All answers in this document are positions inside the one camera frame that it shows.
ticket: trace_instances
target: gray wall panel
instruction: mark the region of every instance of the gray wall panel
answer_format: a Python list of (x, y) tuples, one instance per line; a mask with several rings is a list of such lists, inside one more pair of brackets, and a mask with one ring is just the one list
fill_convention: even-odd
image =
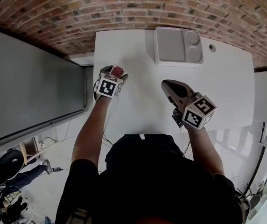
[(0, 33), (0, 138), (82, 108), (82, 68)]

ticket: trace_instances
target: white tray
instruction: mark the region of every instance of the white tray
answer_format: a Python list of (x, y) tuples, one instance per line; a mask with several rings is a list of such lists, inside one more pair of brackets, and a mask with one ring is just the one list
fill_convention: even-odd
[(197, 67), (204, 62), (201, 37), (197, 31), (157, 27), (154, 48), (155, 64), (159, 66)]

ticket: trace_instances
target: round hole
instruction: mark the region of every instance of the round hole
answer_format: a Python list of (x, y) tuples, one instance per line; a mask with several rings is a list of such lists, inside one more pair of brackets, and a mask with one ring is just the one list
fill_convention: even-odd
[(210, 45), (209, 45), (209, 50), (210, 50), (211, 52), (216, 52), (216, 47), (215, 47), (214, 45), (210, 44)]

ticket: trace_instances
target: white table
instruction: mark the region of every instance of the white table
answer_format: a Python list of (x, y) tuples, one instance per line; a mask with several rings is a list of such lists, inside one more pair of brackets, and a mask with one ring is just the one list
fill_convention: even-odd
[[(101, 68), (123, 67), (129, 78), (111, 103), (106, 131), (119, 133), (182, 133), (172, 118), (175, 108), (161, 88), (164, 79), (187, 83), (218, 107), (207, 130), (248, 126), (253, 122), (254, 72), (252, 55), (201, 37), (204, 63), (196, 68), (164, 67), (154, 63), (153, 30), (96, 33), (93, 81)], [(209, 50), (209, 45), (216, 52)]]

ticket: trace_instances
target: person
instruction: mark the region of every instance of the person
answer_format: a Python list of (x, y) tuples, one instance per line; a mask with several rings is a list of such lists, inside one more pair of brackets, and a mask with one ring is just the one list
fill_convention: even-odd
[(20, 218), (21, 212), (27, 208), (27, 204), (22, 204), (22, 197), (7, 207), (7, 211), (0, 214), (0, 221), (4, 224), (11, 224)]
[(194, 160), (172, 136), (124, 135), (98, 172), (111, 98), (100, 97), (76, 139), (56, 224), (179, 224), (246, 221), (240, 193), (224, 175), (207, 131), (186, 126)]
[(24, 186), (29, 185), (35, 178), (41, 175), (44, 171), (51, 174), (51, 166), (48, 160), (45, 160), (41, 165), (37, 165), (30, 171), (18, 173), (15, 177), (9, 180), (3, 180), (0, 177), (0, 209), (5, 208), (9, 203), (5, 197), (10, 193), (19, 191)]

